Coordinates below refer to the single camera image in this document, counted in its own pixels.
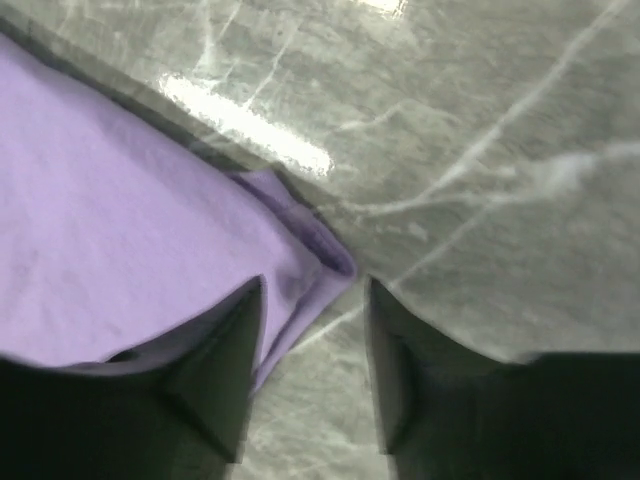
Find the purple t shirt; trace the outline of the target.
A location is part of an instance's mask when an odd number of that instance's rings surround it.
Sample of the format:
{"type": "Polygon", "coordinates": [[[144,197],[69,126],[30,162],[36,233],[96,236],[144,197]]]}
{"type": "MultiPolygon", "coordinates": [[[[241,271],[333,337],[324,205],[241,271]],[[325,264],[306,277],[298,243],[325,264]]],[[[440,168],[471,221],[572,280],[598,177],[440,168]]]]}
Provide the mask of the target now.
{"type": "Polygon", "coordinates": [[[224,173],[1,41],[1,350],[104,359],[262,276],[254,383],[355,280],[269,170],[224,173]]]}

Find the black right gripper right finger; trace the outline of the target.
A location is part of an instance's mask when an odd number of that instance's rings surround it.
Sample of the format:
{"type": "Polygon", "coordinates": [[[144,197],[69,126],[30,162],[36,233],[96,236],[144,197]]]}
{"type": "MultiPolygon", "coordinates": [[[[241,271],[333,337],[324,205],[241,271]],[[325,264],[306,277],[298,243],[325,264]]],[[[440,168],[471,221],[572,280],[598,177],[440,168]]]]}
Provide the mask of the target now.
{"type": "Polygon", "coordinates": [[[381,449],[400,479],[635,479],[639,357],[499,362],[445,335],[379,280],[367,288],[381,449]]]}

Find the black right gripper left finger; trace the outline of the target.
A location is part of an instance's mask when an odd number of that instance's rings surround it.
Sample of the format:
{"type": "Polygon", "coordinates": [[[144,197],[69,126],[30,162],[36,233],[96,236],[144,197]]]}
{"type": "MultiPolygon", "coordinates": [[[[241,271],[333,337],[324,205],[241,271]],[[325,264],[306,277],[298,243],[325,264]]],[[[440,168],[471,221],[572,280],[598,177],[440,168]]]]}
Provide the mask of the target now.
{"type": "Polygon", "coordinates": [[[262,282],[105,362],[1,361],[5,479],[220,479],[251,409],[262,282]]]}

